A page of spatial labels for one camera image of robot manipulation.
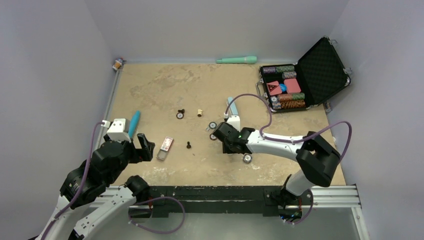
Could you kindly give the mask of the light blue white stapler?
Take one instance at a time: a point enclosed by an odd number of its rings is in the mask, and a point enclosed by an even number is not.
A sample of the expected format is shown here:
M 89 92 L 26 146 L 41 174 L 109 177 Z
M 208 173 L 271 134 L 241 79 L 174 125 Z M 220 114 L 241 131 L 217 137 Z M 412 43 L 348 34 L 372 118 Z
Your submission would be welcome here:
M 227 106 L 229 107 L 228 108 L 228 114 L 229 115 L 236 115 L 236 116 L 238 116 L 239 113 L 238 113 L 236 104 L 233 102 L 231 105 L 229 105 L 229 103 L 232 102 L 232 101 L 233 101 L 233 98 L 231 96 L 229 96 L 227 98 Z

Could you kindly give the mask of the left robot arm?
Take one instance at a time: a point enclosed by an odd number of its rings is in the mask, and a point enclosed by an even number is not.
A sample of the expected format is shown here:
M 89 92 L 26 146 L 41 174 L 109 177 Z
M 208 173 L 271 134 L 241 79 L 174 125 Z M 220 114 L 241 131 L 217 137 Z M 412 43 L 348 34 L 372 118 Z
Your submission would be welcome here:
M 39 240 L 67 240 L 83 213 L 113 184 L 129 164 L 150 162 L 155 143 L 145 134 L 137 134 L 140 148 L 132 140 L 114 141 L 104 136 L 105 142 L 89 158 L 68 173 L 60 190 L 56 207 L 38 235 Z

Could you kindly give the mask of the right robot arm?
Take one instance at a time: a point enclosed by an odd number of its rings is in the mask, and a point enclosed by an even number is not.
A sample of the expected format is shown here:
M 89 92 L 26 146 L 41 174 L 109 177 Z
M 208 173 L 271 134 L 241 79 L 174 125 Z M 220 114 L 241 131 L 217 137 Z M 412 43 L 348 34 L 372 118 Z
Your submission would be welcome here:
M 305 136 L 283 136 L 250 127 L 237 130 L 228 122 L 221 122 L 212 135 L 222 143 L 225 154 L 267 154 L 296 162 L 299 171 L 288 177 L 280 191 L 282 200 L 288 204 L 314 186 L 329 187 L 342 159 L 335 148 L 313 131 Z

